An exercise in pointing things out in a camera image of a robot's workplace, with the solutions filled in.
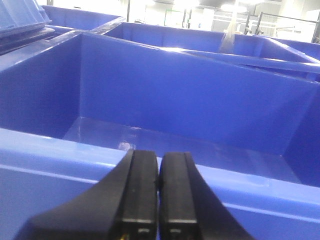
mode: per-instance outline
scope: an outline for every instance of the clear plastic bag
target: clear plastic bag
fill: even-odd
[[[234,8],[232,12],[231,22],[227,28],[227,33],[224,34],[219,53],[221,54],[233,54],[235,46],[235,33],[237,29],[237,10],[239,7],[239,0],[235,0]]]

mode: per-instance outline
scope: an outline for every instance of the bin lid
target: bin lid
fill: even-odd
[[[0,0],[0,39],[44,28],[49,22],[36,0]]]

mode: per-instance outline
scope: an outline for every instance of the white wall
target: white wall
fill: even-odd
[[[146,6],[145,21],[147,24],[163,26],[165,22],[166,11],[171,10],[171,4],[156,2],[152,6]]]
[[[261,12],[264,12],[266,14],[274,14],[279,15],[281,5],[280,4],[274,4],[269,2],[263,2],[256,6],[255,9],[255,15],[259,16]]]
[[[312,10],[318,10],[318,9],[320,9],[320,0],[305,0],[301,17],[305,20],[316,21],[318,20],[317,19],[318,16],[315,19],[308,19],[307,12]]]
[[[291,18],[301,18],[305,2],[308,0],[282,0],[279,15]]]

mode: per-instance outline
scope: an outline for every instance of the bin wall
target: bin wall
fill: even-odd
[[[55,6],[42,6],[52,20],[51,25],[69,27],[79,30],[92,30],[107,22],[110,22],[118,16],[102,14],[97,12],[83,11],[77,9],[66,9]]]
[[[177,29],[126,22],[114,28],[106,35],[158,47],[177,47],[214,53],[219,51],[224,37],[224,33],[222,32]],[[233,53],[241,56],[292,62],[312,62],[304,54],[294,49],[284,48],[275,40],[259,36],[236,34],[234,36]]]
[[[83,35],[80,115],[283,154],[319,85]]]
[[[298,51],[305,53],[308,56],[320,60],[320,44],[279,38],[275,38],[275,40],[277,40],[280,43],[286,44],[294,49],[297,49]]]
[[[2,56],[2,64],[13,65],[0,70],[1,128],[63,137],[79,115],[80,44],[80,37],[73,38],[33,54],[34,43],[29,54],[21,49]],[[22,60],[23,54],[28,59]]]
[[[306,185],[320,187],[320,92],[285,152],[292,170]]]

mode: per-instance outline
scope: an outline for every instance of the bin bottom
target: bin bottom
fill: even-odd
[[[87,117],[78,117],[63,139],[125,151],[153,150],[158,157],[165,152],[191,152],[198,165],[301,183],[286,160],[279,155]]]

